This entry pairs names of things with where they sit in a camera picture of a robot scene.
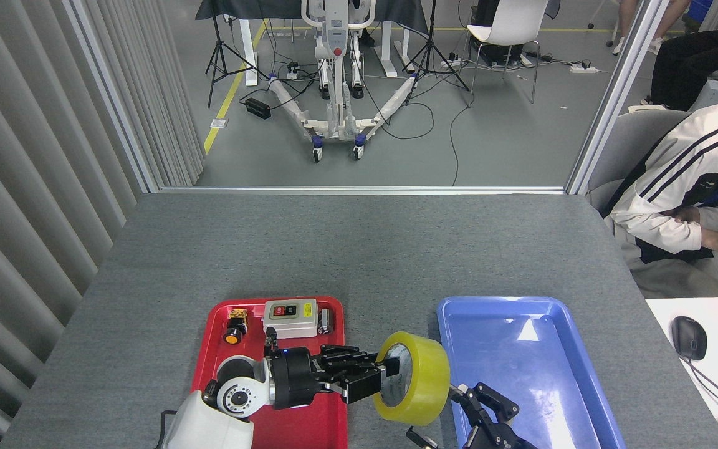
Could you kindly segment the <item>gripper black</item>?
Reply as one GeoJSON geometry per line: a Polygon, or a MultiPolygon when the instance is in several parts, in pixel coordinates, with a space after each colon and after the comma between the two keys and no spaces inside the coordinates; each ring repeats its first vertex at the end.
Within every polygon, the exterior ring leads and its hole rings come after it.
{"type": "Polygon", "coordinates": [[[324,373],[321,384],[313,373],[310,350],[306,347],[279,349],[270,355],[274,384],[273,409],[310,406],[319,393],[334,393],[351,404],[381,392],[388,376],[400,372],[401,362],[377,358],[355,346],[321,346],[319,364],[324,373]]]}
{"type": "MultiPolygon", "coordinates": [[[[449,398],[464,412],[471,431],[462,448],[536,448],[511,429],[511,420],[519,414],[519,406],[485,383],[468,387],[451,385],[449,398]]],[[[405,432],[409,441],[422,449],[438,449],[439,444],[411,426],[405,432]]]]}

